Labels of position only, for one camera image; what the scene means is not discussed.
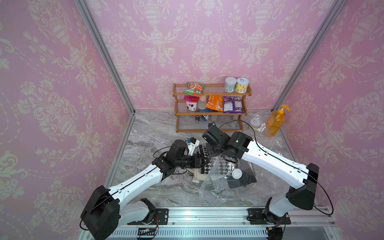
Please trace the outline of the black white houndstooth scarf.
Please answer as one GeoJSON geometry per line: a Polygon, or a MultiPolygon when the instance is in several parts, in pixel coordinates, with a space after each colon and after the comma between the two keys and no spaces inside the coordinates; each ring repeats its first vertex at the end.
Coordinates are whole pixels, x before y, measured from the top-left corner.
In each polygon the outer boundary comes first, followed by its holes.
{"type": "Polygon", "coordinates": [[[228,162],[221,157],[214,156],[215,152],[212,150],[209,144],[200,145],[199,152],[200,154],[204,155],[205,159],[210,160],[206,165],[201,167],[199,171],[200,174],[208,175],[215,164],[216,171],[218,171],[219,175],[229,175],[238,167],[238,163],[228,162]]]}

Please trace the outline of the clear plastic vacuum bag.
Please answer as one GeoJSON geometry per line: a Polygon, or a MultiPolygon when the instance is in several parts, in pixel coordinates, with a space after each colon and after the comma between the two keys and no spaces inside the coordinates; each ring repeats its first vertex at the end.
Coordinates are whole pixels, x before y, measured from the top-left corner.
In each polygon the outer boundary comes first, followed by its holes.
{"type": "Polygon", "coordinates": [[[255,141],[252,137],[242,132],[229,136],[216,124],[210,123],[203,139],[207,143],[201,146],[200,151],[209,162],[200,170],[204,177],[199,190],[200,199],[234,199],[257,182],[253,164],[241,159],[248,145],[255,141]]]}

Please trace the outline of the beige knitted scarf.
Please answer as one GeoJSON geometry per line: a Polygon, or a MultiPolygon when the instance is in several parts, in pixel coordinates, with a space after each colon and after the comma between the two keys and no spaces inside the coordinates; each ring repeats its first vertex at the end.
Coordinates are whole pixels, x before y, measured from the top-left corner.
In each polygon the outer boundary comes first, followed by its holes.
{"type": "Polygon", "coordinates": [[[208,174],[201,173],[201,169],[193,169],[192,173],[193,173],[192,182],[196,184],[202,183],[208,177],[208,174]]]}

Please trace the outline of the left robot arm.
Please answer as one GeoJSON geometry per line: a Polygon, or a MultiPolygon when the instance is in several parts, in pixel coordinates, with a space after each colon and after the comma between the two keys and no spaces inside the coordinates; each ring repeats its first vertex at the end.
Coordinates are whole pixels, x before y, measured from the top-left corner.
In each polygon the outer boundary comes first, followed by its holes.
{"type": "Polygon", "coordinates": [[[194,138],[176,140],[143,171],[132,178],[106,188],[96,188],[81,213],[80,227],[96,240],[107,239],[117,227],[139,223],[157,225],[156,207],[146,198],[131,200],[156,185],[176,169],[200,169],[210,162],[207,148],[194,138]]]}

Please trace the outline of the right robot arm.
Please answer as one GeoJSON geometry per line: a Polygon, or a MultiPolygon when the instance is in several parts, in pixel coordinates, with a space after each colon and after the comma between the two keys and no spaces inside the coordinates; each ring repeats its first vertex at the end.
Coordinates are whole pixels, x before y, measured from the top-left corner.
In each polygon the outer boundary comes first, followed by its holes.
{"type": "Polygon", "coordinates": [[[261,212],[268,224],[279,224],[289,211],[299,208],[312,210],[315,203],[319,167],[291,161],[267,149],[256,139],[242,132],[231,136],[222,132],[214,123],[202,135],[210,149],[218,156],[242,159],[280,177],[289,184],[289,190],[279,198],[269,198],[261,212]]]}

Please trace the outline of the white vacuum bag valve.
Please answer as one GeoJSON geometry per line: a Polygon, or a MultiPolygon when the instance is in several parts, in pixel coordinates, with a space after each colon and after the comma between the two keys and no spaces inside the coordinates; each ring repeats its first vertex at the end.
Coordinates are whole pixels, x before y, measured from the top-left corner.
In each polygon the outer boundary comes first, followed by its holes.
{"type": "Polygon", "coordinates": [[[243,171],[242,171],[241,169],[234,169],[234,170],[232,171],[232,177],[233,177],[233,179],[235,179],[235,180],[239,180],[239,179],[242,178],[242,176],[243,176],[243,171]]]}

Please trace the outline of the purple snack bag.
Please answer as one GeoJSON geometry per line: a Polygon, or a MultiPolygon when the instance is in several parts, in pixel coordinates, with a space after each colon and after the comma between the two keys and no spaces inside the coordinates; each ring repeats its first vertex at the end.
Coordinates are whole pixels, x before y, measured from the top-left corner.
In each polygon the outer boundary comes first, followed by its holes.
{"type": "Polygon", "coordinates": [[[224,96],[223,97],[224,113],[228,114],[244,114],[243,103],[241,97],[224,96]]]}

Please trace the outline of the orange snack bag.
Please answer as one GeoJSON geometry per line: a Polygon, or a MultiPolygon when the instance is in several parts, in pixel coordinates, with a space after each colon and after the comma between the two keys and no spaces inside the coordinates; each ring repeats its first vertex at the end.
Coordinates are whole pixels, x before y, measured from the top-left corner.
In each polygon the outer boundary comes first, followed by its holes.
{"type": "Polygon", "coordinates": [[[211,95],[208,97],[208,101],[206,103],[206,108],[211,109],[213,111],[224,111],[224,99],[223,96],[219,95],[211,95]]]}

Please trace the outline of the wooden three-tier shelf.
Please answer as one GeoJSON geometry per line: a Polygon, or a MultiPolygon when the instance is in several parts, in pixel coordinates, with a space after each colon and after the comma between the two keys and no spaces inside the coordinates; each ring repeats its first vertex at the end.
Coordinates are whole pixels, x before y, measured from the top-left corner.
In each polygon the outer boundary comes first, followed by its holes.
{"type": "Polygon", "coordinates": [[[227,93],[224,91],[224,84],[205,84],[203,91],[204,96],[235,96],[242,98],[243,114],[229,114],[225,112],[200,112],[189,111],[187,109],[186,100],[184,100],[184,89],[187,88],[187,84],[173,84],[173,97],[175,98],[174,114],[176,116],[176,132],[177,133],[203,133],[208,128],[208,123],[212,119],[216,119],[216,123],[219,120],[222,121],[219,124],[220,129],[223,132],[236,132],[243,131],[245,126],[243,123],[243,117],[248,115],[247,97],[251,97],[253,90],[251,86],[248,86],[246,93],[227,93]]]}

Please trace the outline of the pink lid yogurt cup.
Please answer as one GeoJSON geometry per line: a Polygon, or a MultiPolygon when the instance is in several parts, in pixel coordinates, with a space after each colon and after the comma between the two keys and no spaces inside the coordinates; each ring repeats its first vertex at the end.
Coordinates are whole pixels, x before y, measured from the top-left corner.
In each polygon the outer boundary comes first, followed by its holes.
{"type": "Polygon", "coordinates": [[[195,112],[199,102],[199,97],[187,95],[184,96],[184,100],[186,101],[187,109],[189,111],[195,112]]]}

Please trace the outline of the red green snack packet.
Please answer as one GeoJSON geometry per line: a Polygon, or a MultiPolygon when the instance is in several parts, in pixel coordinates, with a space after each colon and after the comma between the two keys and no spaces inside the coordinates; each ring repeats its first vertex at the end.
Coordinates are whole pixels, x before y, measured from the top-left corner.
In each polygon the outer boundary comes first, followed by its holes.
{"type": "Polygon", "coordinates": [[[188,82],[187,89],[184,90],[184,94],[194,97],[202,97],[205,85],[196,83],[196,82],[188,82]]]}

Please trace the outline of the orange soap pump bottle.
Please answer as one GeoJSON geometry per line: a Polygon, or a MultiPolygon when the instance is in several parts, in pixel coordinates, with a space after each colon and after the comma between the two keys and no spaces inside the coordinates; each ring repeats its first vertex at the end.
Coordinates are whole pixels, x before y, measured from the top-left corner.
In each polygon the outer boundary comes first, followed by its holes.
{"type": "Polygon", "coordinates": [[[272,111],[266,122],[265,135],[269,138],[274,137],[280,128],[283,126],[286,119],[286,111],[290,111],[290,107],[287,105],[282,105],[276,111],[272,111]]]}

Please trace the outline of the green white cup can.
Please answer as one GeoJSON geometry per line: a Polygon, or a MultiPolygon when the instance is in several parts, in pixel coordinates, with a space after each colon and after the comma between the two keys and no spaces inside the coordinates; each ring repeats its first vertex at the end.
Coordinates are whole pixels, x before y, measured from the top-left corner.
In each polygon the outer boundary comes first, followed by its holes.
{"type": "Polygon", "coordinates": [[[225,79],[225,92],[233,93],[237,84],[237,79],[234,77],[227,77],[225,79]]]}

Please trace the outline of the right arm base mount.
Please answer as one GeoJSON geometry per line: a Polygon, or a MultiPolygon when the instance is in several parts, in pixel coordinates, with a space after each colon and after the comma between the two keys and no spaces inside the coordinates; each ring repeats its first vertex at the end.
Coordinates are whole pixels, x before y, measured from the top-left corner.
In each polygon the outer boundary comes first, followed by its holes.
{"type": "Polygon", "coordinates": [[[264,209],[262,208],[249,208],[247,209],[247,221],[251,223],[251,225],[290,225],[291,219],[286,213],[283,217],[277,217],[273,214],[265,214],[264,209]]]}

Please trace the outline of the aluminium front rail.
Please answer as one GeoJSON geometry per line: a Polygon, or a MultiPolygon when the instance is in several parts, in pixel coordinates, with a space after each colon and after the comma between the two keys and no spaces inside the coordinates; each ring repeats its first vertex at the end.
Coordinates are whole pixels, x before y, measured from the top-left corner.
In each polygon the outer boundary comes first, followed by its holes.
{"type": "MultiPolygon", "coordinates": [[[[287,227],[335,227],[333,217],[318,210],[293,209],[278,222],[287,227]]],[[[151,223],[160,226],[267,226],[261,207],[166,207],[156,210],[151,223]]]]}

